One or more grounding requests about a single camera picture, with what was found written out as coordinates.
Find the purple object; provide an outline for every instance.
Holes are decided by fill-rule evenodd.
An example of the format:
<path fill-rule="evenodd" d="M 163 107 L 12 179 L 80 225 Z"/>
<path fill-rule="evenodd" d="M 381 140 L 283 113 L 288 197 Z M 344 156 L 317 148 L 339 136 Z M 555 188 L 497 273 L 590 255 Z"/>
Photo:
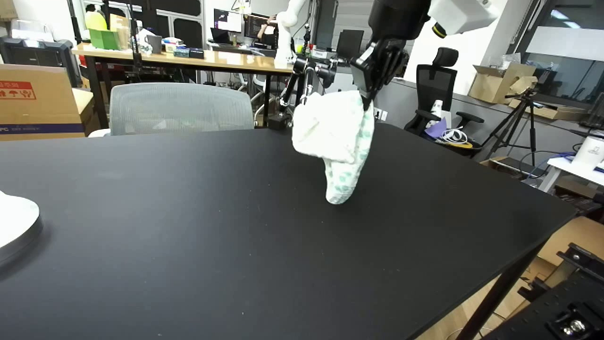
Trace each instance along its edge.
<path fill-rule="evenodd" d="M 442 118 L 440 122 L 437 122 L 433 126 L 430 126 L 425 130 L 426 134 L 434 139 L 439 138 L 443 135 L 443 132 L 447 129 L 447 120 Z"/>

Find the white cable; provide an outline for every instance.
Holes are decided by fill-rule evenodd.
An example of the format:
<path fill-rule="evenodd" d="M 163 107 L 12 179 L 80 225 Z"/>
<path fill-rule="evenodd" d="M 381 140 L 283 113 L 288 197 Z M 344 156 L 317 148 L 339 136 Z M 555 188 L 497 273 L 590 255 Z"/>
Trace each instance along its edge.
<path fill-rule="evenodd" d="M 467 143 L 467 134 L 461 129 L 446 129 L 440 138 L 447 143 L 451 144 L 465 144 Z"/>

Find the laptop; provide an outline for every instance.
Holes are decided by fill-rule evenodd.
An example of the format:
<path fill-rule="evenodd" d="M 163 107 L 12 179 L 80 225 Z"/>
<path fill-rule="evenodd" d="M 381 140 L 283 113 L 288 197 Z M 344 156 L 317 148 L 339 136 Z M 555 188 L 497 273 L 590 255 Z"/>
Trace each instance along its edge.
<path fill-rule="evenodd" d="M 228 35 L 228 31 L 221 30 L 219 28 L 210 28 L 212 31 L 212 38 L 214 38 L 214 42 L 217 44 L 227 44 L 232 45 L 231 38 Z"/>

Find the wooden desk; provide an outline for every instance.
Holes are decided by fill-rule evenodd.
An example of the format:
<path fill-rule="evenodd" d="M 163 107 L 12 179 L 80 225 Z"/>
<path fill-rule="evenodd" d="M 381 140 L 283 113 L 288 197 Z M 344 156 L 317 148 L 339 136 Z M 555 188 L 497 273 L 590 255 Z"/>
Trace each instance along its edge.
<path fill-rule="evenodd" d="M 100 50 L 91 44 L 79 44 L 72 49 L 78 56 L 86 58 L 87 65 L 101 63 L 101 74 L 107 88 L 107 94 L 111 93 L 111 81 L 107 64 L 131 64 L 132 53 L 125 51 Z M 193 70 L 215 71 L 215 72 L 237 72 L 254 73 L 266 75 L 266 92 L 270 93 L 271 76 L 284 76 L 291 74 L 291 65 L 275 65 L 275 59 L 263 56 L 250 56 L 239 53 L 204 51 L 205 59 L 174 57 L 170 53 L 143 55 L 143 65 L 152 67 L 178 67 Z M 100 82 L 96 72 L 89 72 L 90 87 L 95 97 L 95 107 L 102 128 L 108 128 L 107 112 L 103 105 L 103 95 L 100 90 Z M 269 96 L 265 96 L 264 122 L 268 118 Z"/>

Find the person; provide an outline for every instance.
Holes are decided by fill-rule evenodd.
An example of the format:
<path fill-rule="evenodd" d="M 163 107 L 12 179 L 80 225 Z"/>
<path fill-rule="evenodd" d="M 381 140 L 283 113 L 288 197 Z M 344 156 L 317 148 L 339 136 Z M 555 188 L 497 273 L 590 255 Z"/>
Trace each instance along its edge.
<path fill-rule="evenodd" d="M 269 27 L 269 25 L 275 21 L 276 17 L 277 17 L 277 15 L 271 15 L 266 20 L 266 23 L 262 24 L 262 26 L 260 27 L 260 31 L 258 32 L 258 39 L 260 40 L 260 42 L 265 45 L 272 46 L 273 50 L 277 49 L 277 37 L 279 35 L 279 27 L 277 25 L 273 25 L 273 27 L 275 27 L 275 31 L 273 32 L 273 34 L 265 34 L 265 31 L 266 31 L 266 28 Z M 295 53 L 296 49 L 294 47 L 293 38 L 291 41 L 291 49 Z"/>

